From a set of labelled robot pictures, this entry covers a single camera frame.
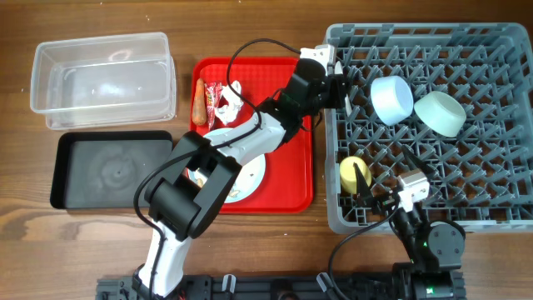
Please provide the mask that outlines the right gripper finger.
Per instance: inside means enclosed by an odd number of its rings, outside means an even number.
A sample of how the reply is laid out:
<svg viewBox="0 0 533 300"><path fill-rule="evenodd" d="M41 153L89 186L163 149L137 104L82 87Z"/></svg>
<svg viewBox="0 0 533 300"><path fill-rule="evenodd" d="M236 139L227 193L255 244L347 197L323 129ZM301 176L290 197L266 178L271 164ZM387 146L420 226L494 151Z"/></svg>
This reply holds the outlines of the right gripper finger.
<svg viewBox="0 0 533 300"><path fill-rule="evenodd" d="M411 169L419 169L422 171L425 175L429 174L429 167L425 162L423 162L421 159L419 159L413 152L410 150L407 146L403 145L401 147L401 151L404 155L404 158L407 162L407 164L411 167Z"/></svg>
<svg viewBox="0 0 533 300"><path fill-rule="evenodd" d="M357 201L359 204L369 204L373 199L371 189L356 162L354 163L354 169L356 174Z"/></svg>

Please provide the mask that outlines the yellow cup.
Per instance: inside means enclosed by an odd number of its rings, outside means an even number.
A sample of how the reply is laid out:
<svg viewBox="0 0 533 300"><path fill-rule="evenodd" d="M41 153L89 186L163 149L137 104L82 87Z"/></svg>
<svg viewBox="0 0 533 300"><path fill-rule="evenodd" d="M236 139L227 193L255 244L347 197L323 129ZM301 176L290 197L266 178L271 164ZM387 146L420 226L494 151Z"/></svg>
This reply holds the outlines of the yellow cup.
<svg viewBox="0 0 533 300"><path fill-rule="evenodd" d="M357 193L357 177L355 166L358 166L368 187L371 186L372 180L369 167L360 157L350 156L344 158L340 163L341 186L346 192L351 194Z"/></svg>

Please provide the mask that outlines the mint green bowl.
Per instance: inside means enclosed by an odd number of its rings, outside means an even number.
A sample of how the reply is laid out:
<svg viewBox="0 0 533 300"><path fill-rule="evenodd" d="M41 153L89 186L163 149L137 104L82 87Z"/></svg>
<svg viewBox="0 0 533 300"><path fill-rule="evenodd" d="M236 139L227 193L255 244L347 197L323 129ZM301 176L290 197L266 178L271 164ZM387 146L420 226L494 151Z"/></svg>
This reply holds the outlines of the mint green bowl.
<svg viewBox="0 0 533 300"><path fill-rule="evenodd" d="M454 138L466 121L465 109L452 96L433 91L414 104L417 117L434 132Z"/></svg>

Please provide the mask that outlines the light blue small bowl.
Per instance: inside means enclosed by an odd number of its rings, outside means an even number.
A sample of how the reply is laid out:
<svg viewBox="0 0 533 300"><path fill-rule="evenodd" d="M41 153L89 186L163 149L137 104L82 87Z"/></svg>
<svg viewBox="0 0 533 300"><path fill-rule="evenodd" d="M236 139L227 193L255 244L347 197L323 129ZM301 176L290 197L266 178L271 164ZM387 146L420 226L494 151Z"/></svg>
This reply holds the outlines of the light blue small bowl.
<svg viewBox="0 0 533 300"><path fill-rule="evenodd" d="M392 126L412 114L414 99L409 84L402 77L379 77L371 84L371 104L380 120Z"/></svg>

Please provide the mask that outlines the white tissue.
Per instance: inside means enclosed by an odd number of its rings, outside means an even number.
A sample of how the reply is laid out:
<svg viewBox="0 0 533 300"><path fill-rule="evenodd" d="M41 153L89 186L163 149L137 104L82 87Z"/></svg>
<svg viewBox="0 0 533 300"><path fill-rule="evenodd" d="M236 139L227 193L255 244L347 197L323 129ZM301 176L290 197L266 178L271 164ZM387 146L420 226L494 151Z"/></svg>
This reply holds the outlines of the white tissue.
<svg viewBox="0 0 533 300"><path fill-rule="evenodd" d="M222 99L224 99L227 104L218 107L215 110L215 116L223 125L228 125L237 119L237 115L244 104L239 97L241 91L242 85L239 81L234 81L230 86L222 87Z"/></svg>

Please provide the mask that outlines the light blue plate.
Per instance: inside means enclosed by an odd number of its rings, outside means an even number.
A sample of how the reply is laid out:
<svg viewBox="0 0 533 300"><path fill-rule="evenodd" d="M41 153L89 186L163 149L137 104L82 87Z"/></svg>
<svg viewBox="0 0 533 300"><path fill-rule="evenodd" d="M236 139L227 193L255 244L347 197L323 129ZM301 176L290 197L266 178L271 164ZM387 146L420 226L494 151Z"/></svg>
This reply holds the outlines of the light blue plate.
<svg viewBox="0 0 533 300"><path fill-rule="evenodd" d="M212 136L217 136L230 131L232 128L218 128L204 135L205 138L211 139ZM261 185L267 168L265 155L262 154L251 160L249 163L242 167L241 172L237 176L237 180L234 182L233 187L241 190L242 192L237 197L226 197L225 204L237 203L253 194ZM207 177L199 171L188 170L188 177L196 182L196 178L204 178L207 181Z"/></svg>

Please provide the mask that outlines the red snack wrapper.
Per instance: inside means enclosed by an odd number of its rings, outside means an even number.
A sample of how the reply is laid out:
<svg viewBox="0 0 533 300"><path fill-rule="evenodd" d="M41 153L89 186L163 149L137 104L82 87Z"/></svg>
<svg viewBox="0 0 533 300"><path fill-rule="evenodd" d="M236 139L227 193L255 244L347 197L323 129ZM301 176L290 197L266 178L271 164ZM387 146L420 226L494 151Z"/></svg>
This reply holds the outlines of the red snack wrapper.
<svg viewBox="0 0 533 300"><path fill-rule="evenodd" d="M215 111L222 97L222 84L220 82L205 83L204 88L207 105L207 126L212 129L216 117Z"/></svg>

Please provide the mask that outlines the food scraps and rice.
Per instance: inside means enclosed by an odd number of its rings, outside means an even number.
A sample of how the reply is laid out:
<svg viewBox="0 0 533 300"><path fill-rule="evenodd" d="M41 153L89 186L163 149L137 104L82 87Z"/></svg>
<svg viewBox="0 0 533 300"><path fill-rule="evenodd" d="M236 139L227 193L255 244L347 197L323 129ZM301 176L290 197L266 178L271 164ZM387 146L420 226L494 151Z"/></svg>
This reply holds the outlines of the food scraps and rice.
<svg viewBox="0 0 533 300"><path fill-rule="evenodd" d="M204 178L198 177L195 179L196 184L198 187L202 188L206 180ZM231 191L228 193L228 196L230 198L236 198L242 191L237 189L236 187L233 187Z"/></svg>

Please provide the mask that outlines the orange carrot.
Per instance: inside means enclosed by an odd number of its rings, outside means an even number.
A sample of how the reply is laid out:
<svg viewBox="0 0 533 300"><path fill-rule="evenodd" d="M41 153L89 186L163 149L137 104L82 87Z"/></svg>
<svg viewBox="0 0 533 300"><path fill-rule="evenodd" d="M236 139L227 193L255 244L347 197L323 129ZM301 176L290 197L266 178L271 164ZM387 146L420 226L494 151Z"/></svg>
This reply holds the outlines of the orange carrot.
<svg viewBox="0 0 533 300"><path fill-rule="evenodd" d="M205 83L201 78L198 78L196 82L194 99L192 104L192 121L197 126L202 126L207 122Z"/></svg>

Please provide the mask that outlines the white plastic spoon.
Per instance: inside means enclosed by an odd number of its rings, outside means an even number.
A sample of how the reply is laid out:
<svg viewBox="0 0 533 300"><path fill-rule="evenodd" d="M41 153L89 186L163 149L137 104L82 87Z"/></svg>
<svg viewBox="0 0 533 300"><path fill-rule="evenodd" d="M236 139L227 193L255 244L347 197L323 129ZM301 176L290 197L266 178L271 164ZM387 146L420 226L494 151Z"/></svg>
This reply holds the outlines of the white plastic spoon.
<svg viewBox="0 0 533 300"><path fill-rule="evenodd" d="M334 75L336 80L336 89L338 96L338 107L343 108L346 115L349 117L352 113L352 108L350 104L350 99L348 95L348 85L346 83L346 78L343 73L343 68L340 61L337 61L334 65Z"/></svg>

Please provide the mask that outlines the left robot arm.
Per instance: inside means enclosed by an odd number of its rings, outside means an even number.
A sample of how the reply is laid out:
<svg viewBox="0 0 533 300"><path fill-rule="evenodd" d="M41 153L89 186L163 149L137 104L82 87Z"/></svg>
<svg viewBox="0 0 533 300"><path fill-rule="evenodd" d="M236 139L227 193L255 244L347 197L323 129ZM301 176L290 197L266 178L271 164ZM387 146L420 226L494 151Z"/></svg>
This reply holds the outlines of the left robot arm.
<svg viewBox="0 0 533 300"><path fill-rule="evenodd" d="M136 214L155 235L146 262L133 277L141 298L174 294L192 240L221 211L242 167L290 142L303 129L305 117L344 107L348 86L337 60L302 58L279 97L264 100L248 121L211 139L194 131L183 135L133 196ZM140 199L149 204L147 215L138 209Z"/></svg>

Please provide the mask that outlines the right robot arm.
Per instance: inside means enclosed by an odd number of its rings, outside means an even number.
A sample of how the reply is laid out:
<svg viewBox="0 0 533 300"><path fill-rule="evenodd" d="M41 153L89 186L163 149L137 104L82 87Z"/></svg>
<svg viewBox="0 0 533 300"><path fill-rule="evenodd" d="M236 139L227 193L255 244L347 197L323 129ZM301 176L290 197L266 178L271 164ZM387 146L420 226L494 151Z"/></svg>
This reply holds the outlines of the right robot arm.
<svg viewBox="0 0 533 300"><path fill-rule="evenodd" d="M453 221L428 219L422 203L429 197L433 171L408 147L401 150L411 170L396 177L392 190L375 195L365 182L356 185L357 202L386 217L410 259L393 265L386 279L387 296L465 299L465 280L459 269L466 231Z"/></svg>

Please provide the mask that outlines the grey dishwasher rack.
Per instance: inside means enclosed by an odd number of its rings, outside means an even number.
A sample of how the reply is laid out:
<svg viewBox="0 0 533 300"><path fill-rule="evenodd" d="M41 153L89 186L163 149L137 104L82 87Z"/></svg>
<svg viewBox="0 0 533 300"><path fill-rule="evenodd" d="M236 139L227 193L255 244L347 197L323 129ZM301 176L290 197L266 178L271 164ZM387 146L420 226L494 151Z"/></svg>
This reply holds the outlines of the grey dishwasher rack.
<svg viewBox="0 0 533 300"><path fill-rule="evenodd" d="M390 190L408 170L409 148L433 170L424 203L432 220L468 231L532 228L532 46L518 23L337 23L326 30L347 77L351 112L328 109L326 205L330 229L348 234L374 221L340 183L344 158L362 158L374 193ZM399 76L414 99L444 92L466 112L456 137L412 116L385 125L370 99L371 83Z"/></svg>

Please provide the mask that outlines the red serving tray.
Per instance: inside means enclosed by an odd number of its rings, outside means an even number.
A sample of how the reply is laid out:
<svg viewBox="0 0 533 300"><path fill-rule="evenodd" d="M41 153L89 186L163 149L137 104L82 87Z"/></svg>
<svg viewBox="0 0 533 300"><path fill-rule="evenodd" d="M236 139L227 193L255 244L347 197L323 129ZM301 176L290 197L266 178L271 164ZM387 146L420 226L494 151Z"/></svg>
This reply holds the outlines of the red serving tray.
<svg viewBox="0 0 533 300"><path fill-rule="evenodd" d="M294 57L240 57L230 79L242 85L242 94L254 105L288 84ZM313 199L312 133L299 131L288 143L265 155L266 171L251 196L222 206L222 214L298 213Z"/></svg>

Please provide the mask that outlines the black plastic tray bin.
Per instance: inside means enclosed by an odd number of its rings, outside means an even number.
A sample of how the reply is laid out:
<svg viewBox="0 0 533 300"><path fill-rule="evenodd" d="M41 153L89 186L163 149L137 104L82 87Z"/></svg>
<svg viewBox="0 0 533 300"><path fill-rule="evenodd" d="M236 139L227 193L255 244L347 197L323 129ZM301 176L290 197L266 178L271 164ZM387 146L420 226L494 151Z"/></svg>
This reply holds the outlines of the black plastic tray bin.
<svg viewBox="0 0 533 300"><path fill-rule="evenodd" d="M172 151L167 131L67 132L57 144L55 209L130 208L141 181Z"/></svg>

